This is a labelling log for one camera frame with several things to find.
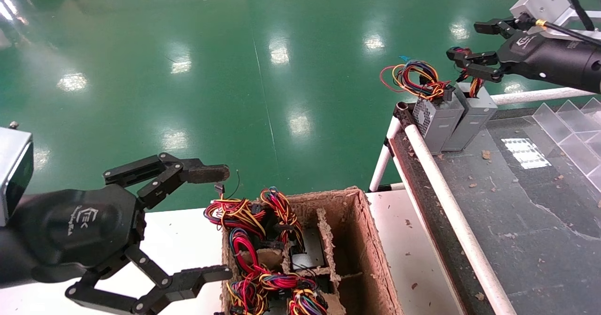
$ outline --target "box compartment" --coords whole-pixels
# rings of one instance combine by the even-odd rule
[[[332,292],[323,292],[329,315],[403,314],[363,191],[350,187],[342,191],[293,195],[288,201],[302,226],[318,229],[322,237],[326,267],[296,273],[306,277],[329,276]],[[239,281],[228,236],[224,231],[223,263],[232,268],[233,281]],[[286,244],[283,251],[260,249],[259,260],[275,268],[281,265],[284,273],[290,273],[290,247],[291,244]],[[225,283],[222,302],[223,311],[227,313],[231,300]]]

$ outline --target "green floor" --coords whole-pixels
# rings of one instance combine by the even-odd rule
[[[410,99],[380,70],[403,55],[455,78],[445,50],[498,47],[472,22],[515,1],[4,0],[17,14],[0,23],[14,43],[0,50],[0,123],[34,133],[30,193],[99,188],[105,169],[161,151],[238,169],[239,197],[365,189],[393,104]],[[187,185],[157,209],[214,197]]]

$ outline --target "gray power supply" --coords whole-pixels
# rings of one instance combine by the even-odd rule
[[[470,92],[470,83],[458,83],[455,87],[457,90],[454,93],[463,105],[464,111],[453,135],[442,147],[444,152],[463,150],[497,110],[485,87],[478,91],[478,98],[466,98],[463,94],[463,92]]]
[[[438,105],[426,99],[417,100],[413,117],[430,153],[442,152],[442,147],[455,130],[463,110],[455,93],[451,101],[443,101]]]

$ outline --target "black wire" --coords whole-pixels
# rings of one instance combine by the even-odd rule
[[[229,197],[225,198],[226,200],[229,200],[231,197],[233,197],[234,194],[236,194],[236,192],[238,191],[238,187],[240,187],[240,172],[236,170],[236,174],[238,174],[238,184],[236,185],[236,189],[234,189],[232,194],[230,194]]]
[[[577,38],[577,39],[579,39],[581,41],[584,41],[584,42],[587,42],[587,43],[591,43],[591,44],[593,44],[595,46],[601,47],[601,41],[598,41],[597,39],[591,38],[589,36],[585,36],[582,33],[574,32],[574,31],[572,31],[570,29],[566,29],[566,28],[563,28],[562,26],[559,26],[559,25],[556,25],[556,24],[551,24],[549,22],[545,23],[545,26],[547,28],[554,29],[555,31],[559,31],[561,33],[565,33],[566,35],[574,37],[574,38]]]
[[[588,14],[586,14],[586,11],[584,11],[582,5],[580,5],[580,2],[578,0],[570,0],[570,3],[573,5],[574,10],[576,10],[578,18],[580,18],[580,21],[584,24],[584,28],[587,31],[595,31],[595,25],[593,25],[591,18],[588,17]]]

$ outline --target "gray metal block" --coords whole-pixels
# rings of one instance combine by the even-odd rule
[[[463,150],[497,110],[485,87],[479,90],[478,98],[466,98],[463,94],[470,91],[470,83],[458,83],[456,88],[455,95],[465,110],[455,131],[442,147],[443,152]]]
[[[554,23],[569,8],[569,0],[518,0],[509,10],[515,18],[522,13],[528,13],[536,19]],[[541,30],[541,28],[534,27],[528,33],[532,34]]]
[[[445,142],[455,130],[463,110],[463,105],[455,93],[451,101],[443,101],[440,105],[435,105],[426,99],[418,99],[413,117],[430,153],[441,152]]]

